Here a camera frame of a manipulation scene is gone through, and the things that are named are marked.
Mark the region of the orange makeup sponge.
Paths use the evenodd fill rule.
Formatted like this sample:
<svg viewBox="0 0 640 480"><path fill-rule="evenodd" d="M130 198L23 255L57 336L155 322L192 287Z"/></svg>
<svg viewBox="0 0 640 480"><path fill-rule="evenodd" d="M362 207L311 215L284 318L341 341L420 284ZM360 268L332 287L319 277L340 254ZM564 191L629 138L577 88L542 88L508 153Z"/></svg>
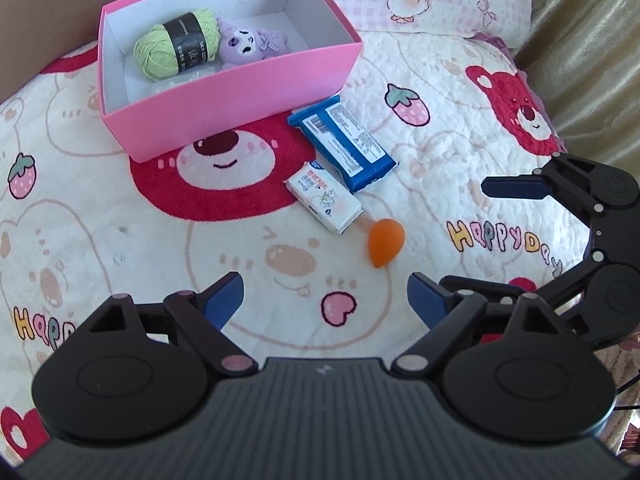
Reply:
<svg viewBox="0 0 640 480"><path fill-rule="evenodd" d="M375 268L393 261L405 244L405 229L396 220L385 218L375 221L368 234L368 255Z"/></svg>

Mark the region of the white tissue pack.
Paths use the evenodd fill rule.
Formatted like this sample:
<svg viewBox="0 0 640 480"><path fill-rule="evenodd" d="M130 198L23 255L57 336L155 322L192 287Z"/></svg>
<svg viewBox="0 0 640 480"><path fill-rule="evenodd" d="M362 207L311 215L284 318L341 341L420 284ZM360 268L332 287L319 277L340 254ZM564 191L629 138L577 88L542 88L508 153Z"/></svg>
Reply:
<svg viewBox="0 0 640 480"><path fill-rule="evenodd" d="M360 201L316 160L304 162L284 185L332 233L343 234L363 213Z"/></svg>

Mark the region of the blue cookie package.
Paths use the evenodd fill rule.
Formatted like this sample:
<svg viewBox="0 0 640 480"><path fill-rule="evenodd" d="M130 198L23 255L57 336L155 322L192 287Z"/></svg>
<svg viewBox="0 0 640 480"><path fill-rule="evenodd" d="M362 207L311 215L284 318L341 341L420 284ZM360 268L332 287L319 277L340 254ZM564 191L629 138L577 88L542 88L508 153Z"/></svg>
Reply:
<svg viewBox="0 0 640 480"><path fill-rule="evenodd" d="M340 174L349 192L357 193L397 167L372 134L358 122L339 96L331 96L288 116L288 124Z"/></svg>

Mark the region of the pink cardboard box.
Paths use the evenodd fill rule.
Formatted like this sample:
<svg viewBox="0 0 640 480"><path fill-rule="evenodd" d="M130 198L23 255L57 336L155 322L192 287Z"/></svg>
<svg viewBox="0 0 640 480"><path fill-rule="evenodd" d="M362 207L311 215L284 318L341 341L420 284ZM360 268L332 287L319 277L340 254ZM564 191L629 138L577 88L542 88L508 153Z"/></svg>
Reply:
<svg viewBox="0 0 640 480"><path fill-rule="evenodd" d="M153 25L209 9L244 27L288 35L292 52L224 70L160 94L134 62ZM122 149L145 162L203 136L333 96L362 41L333 0L115 0L103 7L98 68L101 117Z"/></svg>

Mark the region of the green yarn ball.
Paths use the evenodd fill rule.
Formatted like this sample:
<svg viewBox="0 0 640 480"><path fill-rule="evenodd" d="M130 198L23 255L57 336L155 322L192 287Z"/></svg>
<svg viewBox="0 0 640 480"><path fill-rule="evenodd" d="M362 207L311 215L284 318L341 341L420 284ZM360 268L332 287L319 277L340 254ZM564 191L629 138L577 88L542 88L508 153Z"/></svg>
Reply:
<svg viewBox="0 0 640 480"><path fill-rule="evenodd" d="M221 40L218 21L200 9L153 25L134 44L134 60L144 76L158 81L213 63Z"/></svg>

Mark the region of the purple Kuromi plush toy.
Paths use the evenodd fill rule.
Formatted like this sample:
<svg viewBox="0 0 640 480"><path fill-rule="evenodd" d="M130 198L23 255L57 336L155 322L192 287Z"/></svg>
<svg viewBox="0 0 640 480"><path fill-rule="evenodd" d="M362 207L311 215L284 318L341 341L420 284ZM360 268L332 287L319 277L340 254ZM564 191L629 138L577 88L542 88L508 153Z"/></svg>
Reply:
<svg viewBox="0 0 640 480"><path fill-rule="evenodd" d="M220 41L218 56L222 68L235 68L292 52L288 36L277 30L244 27L218 18Z"/></svg>

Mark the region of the clear floss pick box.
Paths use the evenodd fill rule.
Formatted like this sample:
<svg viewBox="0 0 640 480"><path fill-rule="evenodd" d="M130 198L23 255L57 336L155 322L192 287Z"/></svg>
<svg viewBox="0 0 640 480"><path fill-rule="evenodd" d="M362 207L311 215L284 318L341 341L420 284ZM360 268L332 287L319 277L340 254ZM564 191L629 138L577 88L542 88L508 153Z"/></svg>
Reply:
<svg viewBox="0 0 640 480"><path fill-rule="evenodd" d="M220 66L218 64L207 63L200 65L176 76L153 82L151 84L151 92L153 94L160 94L169 89L181 86L182 84L188 84L189 82L212 76L219 72Z"/></svg>

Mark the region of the cream bear print blanket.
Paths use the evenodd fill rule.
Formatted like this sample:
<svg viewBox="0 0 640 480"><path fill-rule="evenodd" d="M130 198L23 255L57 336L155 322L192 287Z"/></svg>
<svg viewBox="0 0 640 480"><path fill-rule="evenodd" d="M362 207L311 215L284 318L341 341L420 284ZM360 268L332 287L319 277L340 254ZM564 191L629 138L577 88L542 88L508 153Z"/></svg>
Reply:
<svg viewBox="0 0 640 480"><path fill-rule="evenodd" d="M94 67L1 107L1 474L11 479L625 479L602 443L624 383L538 289L589 228L551 195L492 198L567 154L499 39L368 32L333 96L397 162L328 231L284 181L316 160L293 110L135 162ZM368 234L405 229L375 268ZM163 301L239 272L222 332L258 364L214 376ZM441 370L390 366L428 332L421 272L518 285Z"/></svg>

